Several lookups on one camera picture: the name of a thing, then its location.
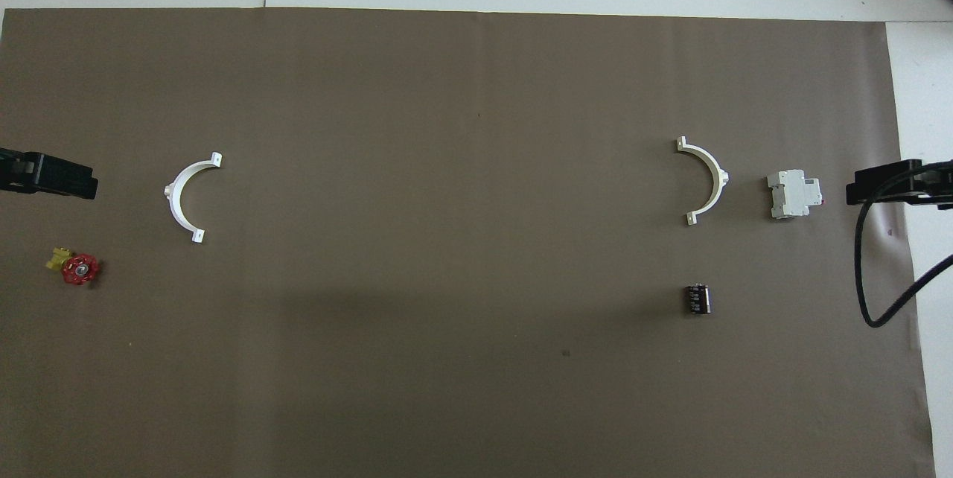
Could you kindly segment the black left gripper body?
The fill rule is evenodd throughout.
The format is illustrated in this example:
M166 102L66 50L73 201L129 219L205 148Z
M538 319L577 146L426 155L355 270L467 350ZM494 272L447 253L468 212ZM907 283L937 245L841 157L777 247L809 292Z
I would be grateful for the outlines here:
M41 162L41 153L2 148L1 189L30 195L40 192L36 183L35 169Z

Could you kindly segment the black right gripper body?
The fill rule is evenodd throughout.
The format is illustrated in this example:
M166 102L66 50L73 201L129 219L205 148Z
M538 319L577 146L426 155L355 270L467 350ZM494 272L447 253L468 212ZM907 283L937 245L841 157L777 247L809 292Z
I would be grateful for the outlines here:
M952 209L952 160L926 165L922 188L926 193L925 204Z

